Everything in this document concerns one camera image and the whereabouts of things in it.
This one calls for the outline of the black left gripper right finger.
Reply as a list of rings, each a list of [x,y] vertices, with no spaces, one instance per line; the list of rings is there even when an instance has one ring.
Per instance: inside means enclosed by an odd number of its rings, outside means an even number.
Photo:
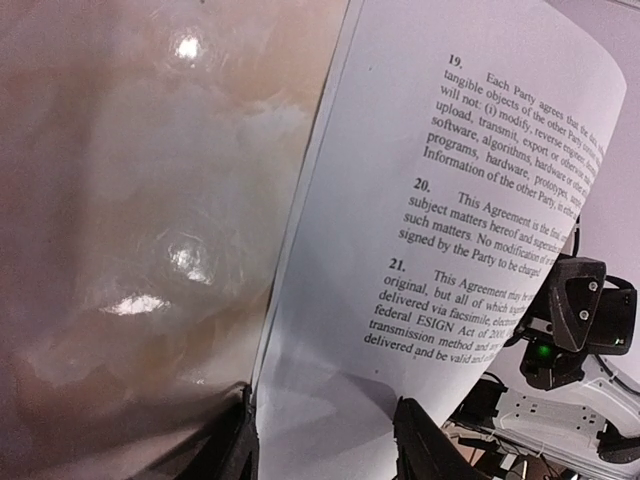
[[[393,416],[399,480],[488,479],[454,447],[422,406],[400,397]]]

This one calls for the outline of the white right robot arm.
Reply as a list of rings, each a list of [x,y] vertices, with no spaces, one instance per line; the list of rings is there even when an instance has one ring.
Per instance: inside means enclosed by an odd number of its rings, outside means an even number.
[[[525,345],[524,382],[486,372],[451,422],[582,478],[638,478],[639,384],[606,360],[630,350],[637,297],[604,262],[560,255],[505,343]]]

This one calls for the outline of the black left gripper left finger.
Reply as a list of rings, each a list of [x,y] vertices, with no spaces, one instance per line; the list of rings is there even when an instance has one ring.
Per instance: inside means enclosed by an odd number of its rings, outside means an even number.
[[[260,455],[252,388],[218,422],[220,429],[204,443],[176,479],[257,479]]]

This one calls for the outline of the white paper sheet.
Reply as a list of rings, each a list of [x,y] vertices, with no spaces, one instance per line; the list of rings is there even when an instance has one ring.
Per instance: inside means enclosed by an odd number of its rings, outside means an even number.
[[[565,245],[626,93],[545,1],[353,1],[257,383],[264,435],[444,421]]]

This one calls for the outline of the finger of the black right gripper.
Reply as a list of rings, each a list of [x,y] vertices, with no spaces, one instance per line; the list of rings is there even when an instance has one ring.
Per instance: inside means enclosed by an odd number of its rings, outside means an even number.
[[[578,352],[594,321],[606,275],[603,261],[561,254],[547,277],[552,337],[561,349]]]

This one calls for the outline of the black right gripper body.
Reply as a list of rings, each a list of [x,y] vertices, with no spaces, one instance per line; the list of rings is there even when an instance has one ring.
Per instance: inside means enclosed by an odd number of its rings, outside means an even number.
[[[521,327],[528,342],[520,363],[526,383],[554,390],[585,379],[585,362],[595,355],[622,356],[631,346],[635,329],[637,290],[629,282],[607,277],[584,347],[578,352],[559,348],[553,341],[547,305],[547,282],[526,311]]]

